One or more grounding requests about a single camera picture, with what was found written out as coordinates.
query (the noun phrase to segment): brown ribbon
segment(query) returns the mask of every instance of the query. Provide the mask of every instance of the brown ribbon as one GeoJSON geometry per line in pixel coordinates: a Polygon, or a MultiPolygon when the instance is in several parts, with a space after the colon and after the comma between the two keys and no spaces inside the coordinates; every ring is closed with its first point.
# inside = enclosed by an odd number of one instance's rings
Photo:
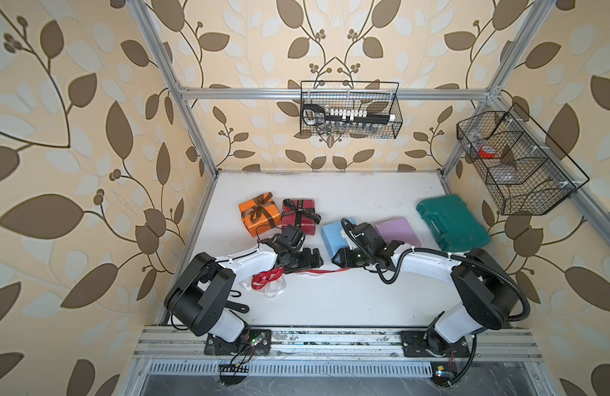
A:
{"type": "Polygon", "coordinates": [[[270,207],[274,204],[272,201],[272,193],[268,193],[267,195],[261,194],[252,199],[256,204],[252,208],[246,209],[241,212],[241,218],[246,218],[250,216],[250,221],[255,224],[257,221],[261,220],[263,216],[268,219],[268,223],[270,228],[276,227],[276,223],[274,222],[274,218],[269,212],[266,210],[267,207],[270,207]]]}

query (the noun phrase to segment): black mounting plate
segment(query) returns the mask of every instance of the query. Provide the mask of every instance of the black mounting plate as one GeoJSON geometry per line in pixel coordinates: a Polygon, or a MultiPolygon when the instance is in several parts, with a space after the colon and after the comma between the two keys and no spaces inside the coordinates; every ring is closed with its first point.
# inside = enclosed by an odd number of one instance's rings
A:
{"type": "MultiPolygon", "coordinates": [[[[250,339],[253,340],[254,338],[260,336],[261,333],[267,334],[268,337],[265,340],[261,341],[260,343],[256,344],[256,346],[254,347],[255,356],[269,355],[269,349],[270,349],[270,346],[272,345],[272,331],[271,330],[267,330],[267,329],[250,330],[250,339]]],[[[230,346],[230,348],[225,348],[225,349],[222,348],[222,344],[229,344],[229,343],[226,343],[220,337],[213,337],[213,335],[210,333],[208,333],[206,335],[208,336],[208,338],[206,339],[206,347],[204,348],[204,355],[206,355],[206,356],[231,356],[231,354],[228,352],[229,350],[233,349],[231,346],[230,346]]]]}
{"type": "MultiPolygon", "coordinates": [[[[404,357],[435,357],[429,353],[427,348],[427,343],[424,340],[425,331],[421,330],[411,330],[411,331],[401,331],[399,335],[402,338],[402,348],[404,349],[404,357]]],[[[454,357],[469,357],[469,350],[467,349],[467,344],[465,343],[465,337],[461,338],[456,344],[453,344],[454,348],[454,357]]],[[[448,351],[444,359],[450,359],[451,352],[448,351]]]]}

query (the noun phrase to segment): pink box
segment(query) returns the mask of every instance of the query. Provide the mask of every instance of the pink box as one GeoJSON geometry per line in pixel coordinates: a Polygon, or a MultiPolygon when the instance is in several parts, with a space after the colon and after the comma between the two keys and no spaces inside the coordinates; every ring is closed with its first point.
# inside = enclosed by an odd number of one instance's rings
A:
{"type": "Polygon", "coordinates": [[[375,229],[378,231],[380,236],[384,239],[384,242],[388,243],[391,241],[402,241],[409,243],[414,247],[420,247],[420,239],[417,238],[415,232],[412,230],[408,220],[405,217],[394,218],[393,220],[377,224],[375,229]]]}

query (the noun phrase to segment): wire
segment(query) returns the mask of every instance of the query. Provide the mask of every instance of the wire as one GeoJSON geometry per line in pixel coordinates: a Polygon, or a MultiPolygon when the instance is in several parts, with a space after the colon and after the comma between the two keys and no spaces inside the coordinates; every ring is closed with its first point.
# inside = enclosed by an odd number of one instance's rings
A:
{"type": "Polygon", "coordinates": [[[465,364],[465,366],[463,366],[463,368],[461,369],[461,371],[459,371],[459,373],[454,377],[454,379],[452,381],[448,381],[443,385],[439,385],[439,387],[441,388],[452,388],[452,385],[456,384],[459,382],[459,380],[465,375],[465,373],[467,373],[467,370],[469,369],[469,367],[472,365],[472,360],[474,360],[474,356],[476,355],[476,336],[473,335],[472,336],[472,349],[469,352],[469,357],[467,359],[467,362],[465,364]]]}

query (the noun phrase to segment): wire basket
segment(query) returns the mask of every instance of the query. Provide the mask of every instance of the wire basket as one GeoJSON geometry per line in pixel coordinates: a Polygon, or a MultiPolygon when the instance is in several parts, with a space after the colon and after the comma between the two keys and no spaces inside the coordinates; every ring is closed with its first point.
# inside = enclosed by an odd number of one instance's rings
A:
{"type": "Polygon", "coordinates": [[[402,127],[397,82],[302,81],[301,133],[395,139],[402,127]]]}
{"type": "Polygon", "coordinates": [[[588,175],[530,116],[545,135],[540,145],[523,127],[514,105],[457,123],[457,139],[502,215],[544,215],[589,181],[588,175]],[[562,160],[549,152],[560,151],[562,160]],[[571,175],[562,170],[570,169],[571,175]]]}

